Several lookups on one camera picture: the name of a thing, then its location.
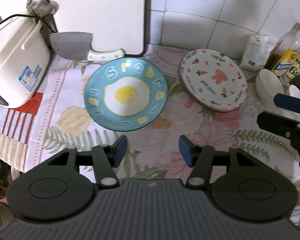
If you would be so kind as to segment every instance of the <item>knife handle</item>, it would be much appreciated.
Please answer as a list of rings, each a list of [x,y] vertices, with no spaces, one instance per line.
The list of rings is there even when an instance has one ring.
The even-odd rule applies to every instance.
[[[108,51],[108,52],[96,52],[91,49],[88,52],[87,60],[88,61],[110,61],[110,60],[124,57],[124,55],[125,52],[123,49],[118,49],[115,51]]]

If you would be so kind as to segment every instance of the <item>cleaver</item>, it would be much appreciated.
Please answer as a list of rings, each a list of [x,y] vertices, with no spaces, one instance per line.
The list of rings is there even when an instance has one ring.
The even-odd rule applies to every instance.
[[[96,52],[91,49],[92,33],[62,32],[49,35],[53,50],[69,60],[110,61],[124,57],[123,49]]]

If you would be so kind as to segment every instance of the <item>rice cooker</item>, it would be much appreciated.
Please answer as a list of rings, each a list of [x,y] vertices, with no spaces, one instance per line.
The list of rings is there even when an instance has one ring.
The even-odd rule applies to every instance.
[[[41,21],[14,17],[0,25],[0,105],[17,108],[32,98],[50,60]]]

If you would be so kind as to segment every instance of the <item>white plate with carrot pattern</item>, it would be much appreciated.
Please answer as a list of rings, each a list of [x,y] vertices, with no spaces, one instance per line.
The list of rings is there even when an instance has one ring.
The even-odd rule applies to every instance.
[[[233,111],[247,96],[241,69],[226,55],[211,49],[189,52],[181,61],[180,76],[189,93],[215,111]]]

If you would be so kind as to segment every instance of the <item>white bowl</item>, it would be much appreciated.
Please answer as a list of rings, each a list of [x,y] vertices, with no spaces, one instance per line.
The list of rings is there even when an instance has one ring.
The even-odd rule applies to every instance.
[[[300,90],[295,85],[290,85],[288,96],[300,98]]]
[[[295,97],[295,98],[300,98],[300,90],[295,85],[290,85],[286,91],[286,95]],[[296,116],[300,116],[299,113],[292,112],[292,111],[290,111],[290,112]]]
[[[276,94],[284,93],[279,78],[267,69],[261,69],[258,73],[256,77],[256,90],[262,100],[272,103]]]

